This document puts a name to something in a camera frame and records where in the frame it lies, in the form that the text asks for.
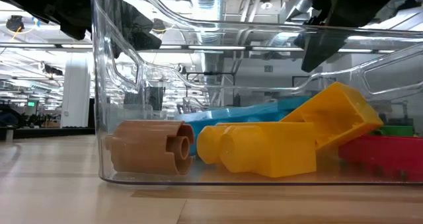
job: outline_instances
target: yellow plastic block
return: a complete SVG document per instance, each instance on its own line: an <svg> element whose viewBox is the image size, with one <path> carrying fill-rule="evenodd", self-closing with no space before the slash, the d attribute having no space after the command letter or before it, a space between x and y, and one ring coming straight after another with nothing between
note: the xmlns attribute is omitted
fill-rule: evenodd
<svg viewBox="0 0 423 224"><path fill-rule="evenodd" d="M277 178L316 171L315 129L308 122L251 122L206 126L197 152L231 172Z"/></svg>
<svg viewBox="0 0 423 224"><path fill-rule="evenodd" d="M342 145L383 125L359 91L335 82L288 114L281 122L311 122L317 149Z"/></svg>

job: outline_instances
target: blue toy block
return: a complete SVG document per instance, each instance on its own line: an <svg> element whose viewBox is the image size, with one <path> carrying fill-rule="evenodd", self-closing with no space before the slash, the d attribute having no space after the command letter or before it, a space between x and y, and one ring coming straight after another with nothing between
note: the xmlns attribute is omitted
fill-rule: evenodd
<svg viewBox="0 0 423 224"><path fill-rule="evenodd" d="M242 108L224 108L193 114L181 114L177 117L177 120L184 120L185 123L192 126L195 141L197 141L198 134L205 126L214 126L225 122L277 122L307 100L309 100L309 97L299 96ZM190 155L195 155L196 150L195 142L190 147Z"/></svg>

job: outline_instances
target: wood grain surface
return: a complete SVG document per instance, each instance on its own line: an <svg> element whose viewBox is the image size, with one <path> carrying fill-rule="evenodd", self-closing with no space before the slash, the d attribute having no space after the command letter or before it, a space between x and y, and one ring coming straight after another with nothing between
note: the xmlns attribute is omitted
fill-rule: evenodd
<svg viewBox="0 0 423 224"><path fill-rule="evenodd" d="M94 136L0 143L0 223L423 223L420 186L119 186Z"/></svg>

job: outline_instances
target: clear plastic bin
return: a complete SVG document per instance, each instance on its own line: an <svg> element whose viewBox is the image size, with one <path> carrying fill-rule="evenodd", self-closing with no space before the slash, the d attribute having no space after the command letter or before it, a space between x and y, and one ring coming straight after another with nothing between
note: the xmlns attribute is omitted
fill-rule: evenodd
<svg viewBox="0 0 423 224"><path fill-rule="evenodd" d="M423 181L423 33L228 22L219 0L190 0L202 20L92 2L102 179Z"/></svg>

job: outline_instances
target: red toy block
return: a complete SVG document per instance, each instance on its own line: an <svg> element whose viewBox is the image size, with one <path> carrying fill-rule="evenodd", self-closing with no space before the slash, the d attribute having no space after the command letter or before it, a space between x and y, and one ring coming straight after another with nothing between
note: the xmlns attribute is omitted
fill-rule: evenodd
<svg viewBox="0 0 423 224"><path fill-rule="evenodd" d="M366 169L381 167L384 176L423 181L423 138L363 135L339 147L338 155Z"/></svg>

